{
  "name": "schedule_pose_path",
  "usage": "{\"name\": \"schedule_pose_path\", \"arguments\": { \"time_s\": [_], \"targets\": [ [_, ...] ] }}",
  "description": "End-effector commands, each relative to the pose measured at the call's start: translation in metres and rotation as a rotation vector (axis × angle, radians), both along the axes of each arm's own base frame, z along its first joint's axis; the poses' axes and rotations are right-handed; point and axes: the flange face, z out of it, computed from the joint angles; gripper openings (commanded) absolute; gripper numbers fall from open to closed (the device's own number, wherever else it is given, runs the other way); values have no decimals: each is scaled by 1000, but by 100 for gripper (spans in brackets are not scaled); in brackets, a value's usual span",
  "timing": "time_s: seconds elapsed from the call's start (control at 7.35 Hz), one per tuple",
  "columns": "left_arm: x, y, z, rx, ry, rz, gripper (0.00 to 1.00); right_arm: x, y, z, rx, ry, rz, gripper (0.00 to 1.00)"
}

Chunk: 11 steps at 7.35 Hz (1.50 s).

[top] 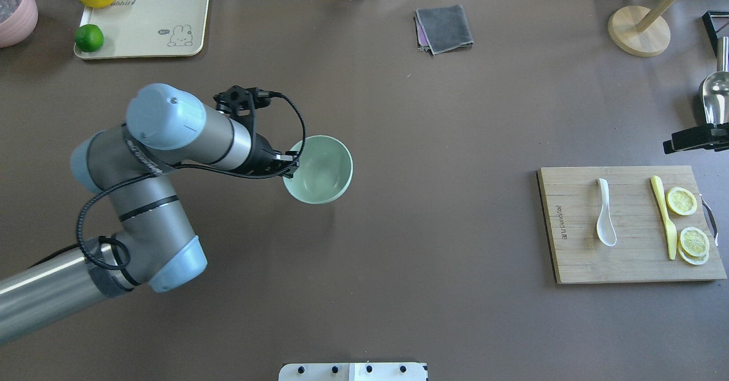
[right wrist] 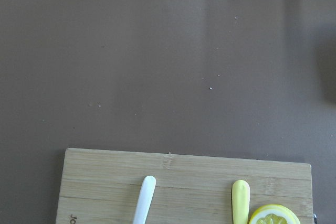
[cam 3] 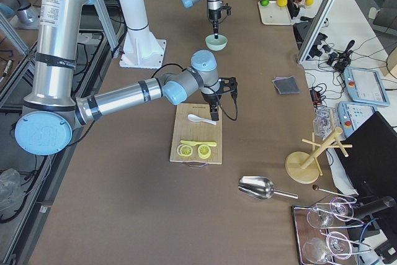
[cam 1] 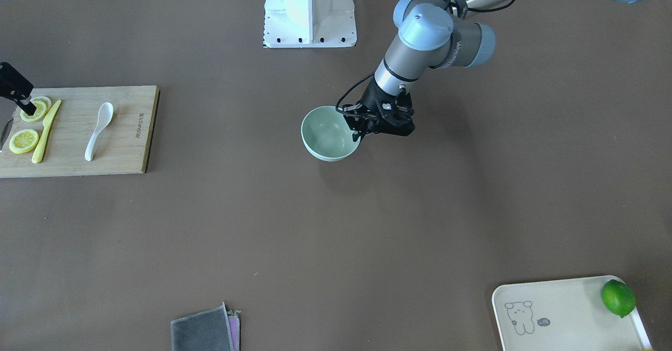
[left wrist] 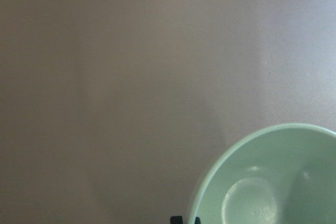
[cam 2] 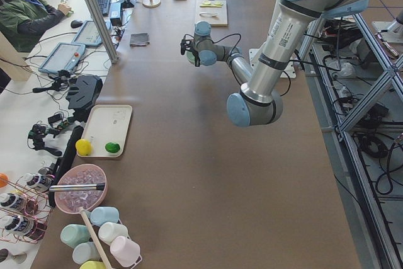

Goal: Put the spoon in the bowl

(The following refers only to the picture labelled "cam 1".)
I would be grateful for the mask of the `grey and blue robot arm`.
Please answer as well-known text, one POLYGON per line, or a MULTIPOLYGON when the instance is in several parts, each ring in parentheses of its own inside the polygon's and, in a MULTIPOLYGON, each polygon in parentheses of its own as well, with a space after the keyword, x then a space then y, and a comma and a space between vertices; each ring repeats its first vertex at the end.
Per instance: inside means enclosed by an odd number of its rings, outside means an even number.
MULTIPOLYGON (((397 34, 355 104, 337 102, 349 130, 347 141, 367 134, 408 136, 414 131, 411 90, 426 69, 474 67, 494 54, 494 31, 469 23, 470 14, 505 9, 515 0, 399 0, 393 22, 397 34)), ((612 0, 627 4, 643 0, 612 0)))

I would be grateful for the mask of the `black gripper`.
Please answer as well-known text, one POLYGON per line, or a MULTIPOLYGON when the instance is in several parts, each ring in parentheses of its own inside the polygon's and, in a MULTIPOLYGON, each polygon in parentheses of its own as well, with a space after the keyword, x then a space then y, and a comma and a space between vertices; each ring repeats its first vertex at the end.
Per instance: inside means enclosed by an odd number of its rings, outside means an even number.
POLYGON ((368 78, 369 83, 356 104, 345 104, 342 114, 348 127, 356 129, 351 139, 360 143, 363 136, 374 133, 409 136, 415 130, 412 116, 411 95, 401 86, 397 95, 389 95, 383 91, 375 79, 368 78))

